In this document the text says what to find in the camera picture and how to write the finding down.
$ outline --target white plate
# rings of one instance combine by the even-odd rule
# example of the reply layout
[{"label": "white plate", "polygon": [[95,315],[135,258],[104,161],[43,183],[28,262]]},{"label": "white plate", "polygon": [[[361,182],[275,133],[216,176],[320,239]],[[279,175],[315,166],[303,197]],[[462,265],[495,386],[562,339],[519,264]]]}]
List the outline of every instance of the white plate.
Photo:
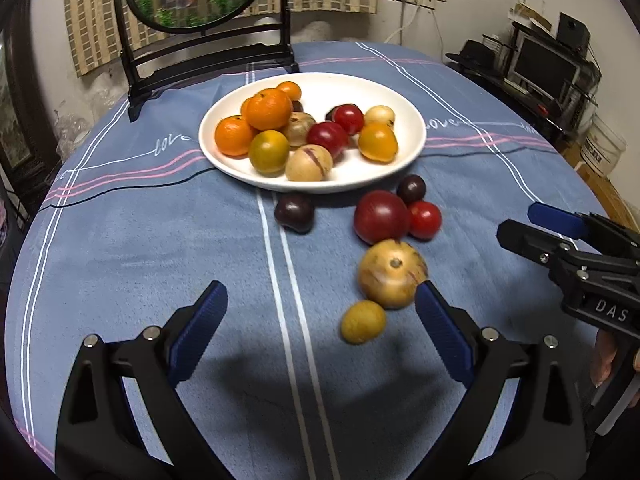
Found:
[{"label": "white plate", "polygon": [[[249,158],[231,158],[218,151],[213,133],[225,117],[240,113],[242,102],[265,88],[283,81],[295,81],[302,89],[302,105],[317,122],[334,106],[354,103],[365,112],[375,105],[386,105],[396,112],[394,131],[399,151],[389,164],[377,164],[364,158],[357,148],[348,149],[322,182],[292,182],[284,174],[263,176],[254,170]],[[330,73],[284,74],[261,79],[234,90],[215,103],[204,116],[198,132],[200,148],[220,171],[264,189],[332,193],[366,186],[411,164],[427,139],[427,128],[420,112],[399,93],[373,81],[351,75]]]}]

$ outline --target plastic bucket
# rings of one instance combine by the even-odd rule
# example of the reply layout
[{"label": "plastic bucket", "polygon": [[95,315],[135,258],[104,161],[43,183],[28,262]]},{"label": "plastic bucket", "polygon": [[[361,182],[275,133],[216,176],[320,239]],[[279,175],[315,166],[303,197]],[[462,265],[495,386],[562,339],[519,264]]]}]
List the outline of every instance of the plastic bucket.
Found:
[{"label": "plastic bucket", "polygon": [[580,154],[600,176],[607,176],[626,150],[626,140],[617,136],[597,115],[582,142]]}]

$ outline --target speaker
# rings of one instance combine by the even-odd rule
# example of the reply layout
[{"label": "speaker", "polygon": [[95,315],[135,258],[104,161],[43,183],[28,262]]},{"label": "speaker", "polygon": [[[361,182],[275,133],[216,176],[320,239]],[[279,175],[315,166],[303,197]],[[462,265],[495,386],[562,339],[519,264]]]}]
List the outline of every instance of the speaker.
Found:
[{"label": "speaker", "polygon": [[589,29],[583,22],[579,22],[562,12],[560,13],[556,40],[569,47],[576,54],[584,57],[587,54],[590,39]]}]

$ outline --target black hat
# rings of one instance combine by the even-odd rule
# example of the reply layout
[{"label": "black hat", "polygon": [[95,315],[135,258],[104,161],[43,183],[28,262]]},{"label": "black hat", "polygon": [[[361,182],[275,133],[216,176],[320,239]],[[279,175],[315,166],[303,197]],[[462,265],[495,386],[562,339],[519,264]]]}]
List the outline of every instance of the black hat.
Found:
[{"label": "black hat", "polygon": [[446,56],[464,68],[499,75],[494,69],[495,52],[479,41],[467,40],[460,54],[447,53]]}]

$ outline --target round table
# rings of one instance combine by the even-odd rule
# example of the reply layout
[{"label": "round table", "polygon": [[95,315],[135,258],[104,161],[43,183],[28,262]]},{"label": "round table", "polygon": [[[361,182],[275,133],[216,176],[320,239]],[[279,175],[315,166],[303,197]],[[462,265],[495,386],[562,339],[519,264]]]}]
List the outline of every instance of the round table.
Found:
[{"label": "round table", "polygon": [[[602,208],[572,168],[528,124],[439,62],[394,45],[308,43],[303,72],[370,78],[423,114],[428,140],[410,168],[442,210],[441,232],[413,242],[430,278],[479,326],[537,342],[553,333],[582,369],[594,329],[562,314],[545,269],[502,250],[497,225],[526,222],[540,201]],[[66,162],[36,216],[14,273],[6,318],[14,419],[52,465],[70,367],[89,333],[105,341],[162,325],[211,280],[228,311],[178,394],[238,479],[404,479],[463,395],[412,306],[388,314],[362,346],[338,336],[361,299],[354,271],[366,246],[351,228],[367,189],[318,196],[308,235],[278,227],[276,195],[216,171],[196,132],[213,102],[282,69],[219,76],[168,89],[135,123],[119,101]],[[402,174],[378,183],[394,189]],[[127,391],[148,449],[164,451],[132,381]],[[477,453],[490,453],[513,397],[508,383]]]}]

